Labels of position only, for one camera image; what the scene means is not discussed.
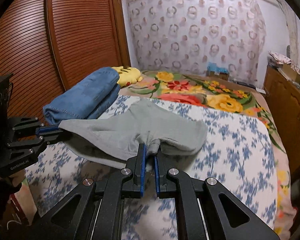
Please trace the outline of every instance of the gray towel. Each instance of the gray towel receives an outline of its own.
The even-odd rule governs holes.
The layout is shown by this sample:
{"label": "gray towel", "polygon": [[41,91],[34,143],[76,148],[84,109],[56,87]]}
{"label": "gray towel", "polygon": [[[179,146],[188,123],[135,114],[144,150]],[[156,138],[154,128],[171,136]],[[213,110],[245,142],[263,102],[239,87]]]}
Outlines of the gray towel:
{"label": "gray towel", "polygon": [[147,145],[147,155],[156,154],[159,145],[167,155],[194,155],[205,143],[208,131],[203,122],[182,118],[144,98],[124,114],[65,120],[59,128],[74,134],[64,143],[76,155],[119,169],[137,155],[139,143]]}

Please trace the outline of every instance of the silver screw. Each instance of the silver screw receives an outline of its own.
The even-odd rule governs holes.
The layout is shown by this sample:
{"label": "silver screw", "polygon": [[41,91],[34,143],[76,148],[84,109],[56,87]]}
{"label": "silver screw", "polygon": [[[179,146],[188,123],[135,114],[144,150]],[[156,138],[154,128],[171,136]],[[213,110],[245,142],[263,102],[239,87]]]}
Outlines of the silver screw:
{"label": "silver screw", "polygon": [[84,179],[82,183],[85,186],[90,186],[93,183],[93,179],[91,178]]}
{"label": "silver screw", "polygon": [[124,169],[121,170],[121,173],[122,173],[123,175],[128,175],[128,174],[130,174],[130,172],[131,172],[131,170],[128,169],[128,168],[124,168]]}
{"label": "silver screw", "polygon": [[217,184],[217,180],[215,178],[208,178],[207,183],[213,186]]}
{"label": "silver screw", "polygon": [[171,175],[177,175],[177,174],[179,173],[179,171],[178,171],[177,169],[173,168],[173,169],[170,169],[170,170],[169,170],[169,173],[170,173]]}

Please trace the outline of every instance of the pikachu plush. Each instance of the pikachu plush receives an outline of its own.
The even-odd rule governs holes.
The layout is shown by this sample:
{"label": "pikachu plush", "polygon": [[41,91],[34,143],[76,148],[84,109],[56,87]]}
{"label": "pikachu plush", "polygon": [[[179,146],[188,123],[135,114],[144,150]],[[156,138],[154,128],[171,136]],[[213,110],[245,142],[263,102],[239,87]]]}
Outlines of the pikachu plush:
{"label": "pikachu plush", "polygon": [[123,68],[121,67],[112,67],[114,70],[116,70],[119,73],[119,80],[117,84],[120,85],[120,87],[126,87],[131,84],[135,84],[137,82],[141,82],[143,77],[141,76],[140,70],[134,67],[128,67]]}

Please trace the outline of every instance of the wooden dresser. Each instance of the wooden dresser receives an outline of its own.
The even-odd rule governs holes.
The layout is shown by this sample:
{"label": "wooden dresser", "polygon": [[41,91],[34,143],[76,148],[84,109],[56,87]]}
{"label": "wooden dresser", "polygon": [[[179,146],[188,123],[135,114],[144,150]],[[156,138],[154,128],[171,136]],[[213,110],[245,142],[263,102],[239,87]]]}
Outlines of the wooden dresser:
{"label": "wooden dresser", "polygon": [[264,82],[267,104],[277,126],[293,174],[300,167],[300,90],[268,66]]}

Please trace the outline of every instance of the blue floral sheet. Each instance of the blue floral sheet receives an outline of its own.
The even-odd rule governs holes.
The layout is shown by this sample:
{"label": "blue floral sheet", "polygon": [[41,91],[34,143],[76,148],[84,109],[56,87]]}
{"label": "blue floral sheet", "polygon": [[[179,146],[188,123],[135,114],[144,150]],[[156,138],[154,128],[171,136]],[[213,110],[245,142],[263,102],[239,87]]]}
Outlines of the blue floral sheet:
{"label": "blue floral sheet", "polygon": [[[139,97],[121,96],[100,118],[123,114]],[[204,180],[217,178],[269,227],[274,227],[277,177],[271,141],[265,125],[256,118],[177,102],[149,99],[158,106],[209,127],[206,143],[194,156],[171,157],[178,169]],[[85,178],[100,180],[113,168],[72,153],[63,143],[49,146],[26,177],[44,215]],[[147,173],[145,196],[125,202],[122,239],[177,239],[173,199],[156,197],[154,177]]]}

